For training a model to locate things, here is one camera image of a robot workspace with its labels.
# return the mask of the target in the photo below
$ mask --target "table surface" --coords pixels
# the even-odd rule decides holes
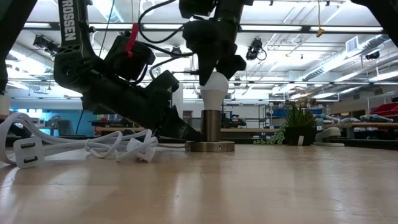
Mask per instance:
[[[337,128],[398,128],[398,123],[338,123],[338,124],[324,124],[323,128],[337,127]]]
[[[159,149],[153,163],[84,150],[0,163],[1,223],[398,223],[398,151],[237,145]]]
[[[131,129],[133,131],[143,131],[145,128],[105,128],[96,127],[97,131],[124,131],[126,129]],[[262,129],[262,128],[221,128],[222,133],[274,133],[278,129]]]

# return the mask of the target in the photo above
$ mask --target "white plug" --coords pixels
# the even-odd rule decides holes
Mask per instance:
[[[127,152],[123,155],[120,155],[116,158],[116,161],[120,162],[125,158],[134,157],[136,159],[142,159],[147,162],[151,162],[152,158],[155,156],[155,147],[151,146],[152,140],[155,139],[157,144],[157,139],[152,137],[148,141],[140,142],[137,139],[130,139],[129,143],[127,144]]]
[[[15,159],[20,169],[42,166],[45,163],[40,138],[21,139],[14,142]]]

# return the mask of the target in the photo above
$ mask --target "black cable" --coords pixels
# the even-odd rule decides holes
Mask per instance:
[[[76,131],[75,131],[75,135],[77,135],[77,131],[79,130],[80,121],[81,121],[81,118],[83,117],[83,113],[84,113],[84,112],[85,112],[84,110],[81,111],[80,118],[79,118],[79,122],[77,122],[77,127],[76,127]]]
[[[159,67],[159,66],[161,66],[161,65],[164,65],[164,64],[166,64],[166,63],[169,63],[169,62],[171,62],[171,61],[174,61],[175,59],[178,59],[178,57],[169,58],[169,59],[167,59],[167,60],[164,61],[164,62],[160,62],[160,63],[157,63],[156,65],[152,66],[152,67],[149,69],[149,75],[150,75],[150,77],[154,80],[154,79],[156,78],[156,77],[154,76],[154,74],[153,74],[154,69],[157,68],[157,67]]]
[[[157,47],[157,46],[155,46],[155,45],[153,45],[153,44],[148,44],[148,43],[143,43],[143,44],[145,44],[146,46],[148,46],[148,47],[150,47],[150,48],[152,48],[152,49],[158,50],[158,51],[160,51],[160,52],[162,52],[162,53],[165,53],[165,54],[168,54],[168,55],[171,55],[171,56],[176,56],[176,57],[189,57],[189,56],[192,56],[192,55],[193,55],[193,53],[176,54],[176,53],[173,53],[173,52],[169,52],[169,51],[167,51],[167,50],[165,50],[165,49],[162,49],[162,48],[160,48],[160,47]]]
[[[150,7],[149,9],[145,10],[145,11],[139,16],[139,18],[138,18],[138,26],[141,27],[141,20],[142,20],[142,18],[144,18],[144,16],[145,16],[148,12],[151,12],[151,11],[154,10],[154,9],[157,9],[157,8],[159,8],[159,7],[165,6],[165,5],[170,4],[170,3],[173,3],[173,2],[175,2],[175,0],[168,0],[168,1],[165,1],[165,2],[162,2],[162,3],[159,3],[159,4],[156,4],[156,5],[152,6],[152,7]],[[145,36],[144,33],[142,33],[142,30],[141,30],[141,29],[139,29],[139,33],[141,34],[141,36],[142,36],[146,41],[148,41],[148,42],[150,42],[150,43],[153,43],[153,44],[161,44],[161,43],[163,43],[163,42],[165,42],[165,41],[170,40],[175,34],[177,34],[178,32],[180,32],[183,28],[184,28],[184,26],[182,25],[182,26],[180,26],[177,30],[173,31],[173,32],[172,32],[169,36],[167,36],[166,38],[164,38],[164,39],[162,39],[162,40],[157,40],[157,41],[150,40],[147,36]]]
[[[262,59],[259,59],[259,57],[257,56],[257,59],[258,60],[260,60],[260,61],[263,61],[263,60],[265,60],[265,59],[267,59],[267,52],[264,50],[264,49],[261,49],[263,52],[264,52],[264,54],[266,55],[264,58],[262,58]]]
[[[139,77],[139,79],[138,79],[136,82],[131,82],[130,84],[131,84],[131,85],[138,85],[138,84],[140,84],[140,83],[144,80],[144,77],[146,76],[147,71],[148,71],[148,64],[145,65],[144,71],[142,71],[142,74],[141,74],[141,76]]]
[[[99,55],[98,55],[99,57],[101,57],[102,48],[104,47],[106,34],[108,33],[108,27],[109,27],[109,23],[111,22],[111,15],[112,15],[112,12],[113,12],[114,2],[115,2],[115,0],[113,0],[113,2],[112,2],[111,12],[109,13],[108,22],[106,23],[104,39],[102,40],[101,49],[99,50]]]

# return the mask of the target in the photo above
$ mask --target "metal cylinder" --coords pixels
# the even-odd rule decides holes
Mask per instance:
[[[201,111],[201,135],[204,142],[218,142],[221,136],[221,112],[218,110]]]

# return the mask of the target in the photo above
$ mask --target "white light bulb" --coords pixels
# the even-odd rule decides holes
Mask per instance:
[[[205,110],[220,110],[228,92],[228,80],[220,72],[213,72],[206,85],[200,87]]]

